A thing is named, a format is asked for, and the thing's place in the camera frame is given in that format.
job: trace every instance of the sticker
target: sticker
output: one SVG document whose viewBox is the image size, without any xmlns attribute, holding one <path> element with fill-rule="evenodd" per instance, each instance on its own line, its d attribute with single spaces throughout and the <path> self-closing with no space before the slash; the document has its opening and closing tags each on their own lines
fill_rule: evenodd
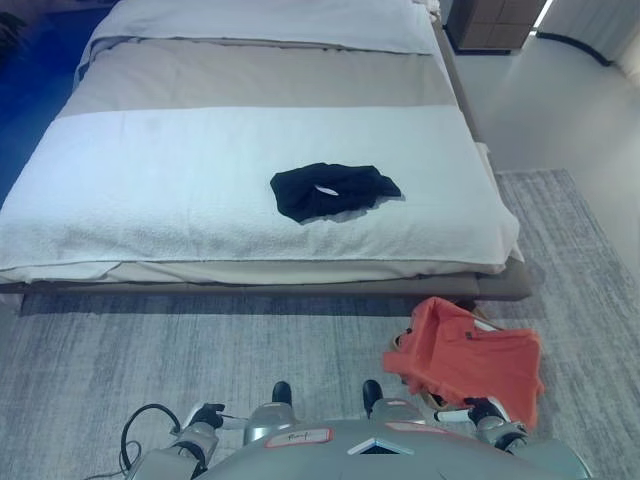
<svg viewBox="0 0 640 480">
<path fill-rule="evenodd" d="M 333 430 L 330 428 L 312 428 L 276 435 L 271 437 L 264 446 L 266 448 L 292 447 L 294 445 L 326 443 L 331 440 L 333 440 Z"/>
<path fill-rule="evenodd" d="M 446 430 L 437 427 L 430 427 L 421 423 L 413 422 L 387 422 L 385 424 L 391 430 L 397 432 L 416 432 L 416 433 L 449 433 Z"/>
</svg>

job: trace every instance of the black cloth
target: black cloth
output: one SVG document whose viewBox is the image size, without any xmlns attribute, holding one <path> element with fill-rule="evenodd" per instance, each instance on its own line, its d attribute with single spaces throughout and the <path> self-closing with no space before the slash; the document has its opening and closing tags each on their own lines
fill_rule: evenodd
<svg viewBox="0 0 640 480">
<path fill-rule="evenodd" d="M 325 193 L 316 187 L 333 190 Z M 372 166 L 346 167 L 314 163 L 271 179 L 278 211 L 302 222 L 308 218 L 371 208 L 379 197 L 400 197 L 402 192 Z"/>
</svg>

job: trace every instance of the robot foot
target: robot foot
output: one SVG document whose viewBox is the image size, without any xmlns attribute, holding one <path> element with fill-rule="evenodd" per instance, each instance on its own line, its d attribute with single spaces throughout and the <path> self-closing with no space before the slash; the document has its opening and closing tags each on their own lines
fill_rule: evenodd
<svg viewBox="0 0 640 480">
<path fill-rule="evenodd" d="M 273 386 L 271 401 L 287 403 L 291 405 L 291 386 L 287 382 L 283 382 L 283 381 L 276 383 Z"/>
<path fill-rule="evenodd" d="M 371 417 L 373 404 L 383 397 L 382 387 L 375 380 L 367 380 L 362 385 L 362 400 L 364 401 L 364 411 L 367 412 L 367 418 Z"/>
</svg>

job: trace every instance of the white blanket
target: white blanket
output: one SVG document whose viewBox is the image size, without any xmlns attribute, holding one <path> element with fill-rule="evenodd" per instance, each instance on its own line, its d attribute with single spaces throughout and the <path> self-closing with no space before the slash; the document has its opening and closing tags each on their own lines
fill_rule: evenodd
<svg viewBox="0 0 640 480">
<path fill-rule="evenodd" d="M 121 0 L 94 31 L 78 71 L 101 49 L 130 37 L 433 54 L 438 46 L 430 28 L 424 5 L 411 0 Z"/>
<path fill-rule="evenodd" d="M 404 193 L 299 225 L 276 172 L 374 165 Z M 436 260 L 502 265 L 517 220 L 453 106 L 107 112 L 50 126 L 0 211 L 0 271 L 76 262 Z"/>
</svg>

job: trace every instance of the gray rug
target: gray rug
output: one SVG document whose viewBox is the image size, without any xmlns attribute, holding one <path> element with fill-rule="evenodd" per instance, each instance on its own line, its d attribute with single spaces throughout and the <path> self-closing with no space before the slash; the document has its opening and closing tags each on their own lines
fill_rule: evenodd
<svg viewBox="0 0 640 480">
<path fill-rule="evenodd" d="M 637 286 L 564 171 L 498 175 L 522 223 L 535 295 L 487 303 L 506 327 L 544 342 L 541 423 L 601 478 L 640 475 L 640 308 Z M 246 416 L 273 383 L 291 382 L 299 417 L 362 416 L 360 386 L 378 379 L 381 353 L 407 326 L 404 300 L 206 296 L 31 296 L 0 323 L 0 477 L 80 479 L 117 469 L 120 429 L 136 408 L 161 402 L 184 417 L 200 400 Z M 131 437 L 168 441 L 159 414 Z M 240 445 L 223 432 L 217 458 Z"/>
</svg>

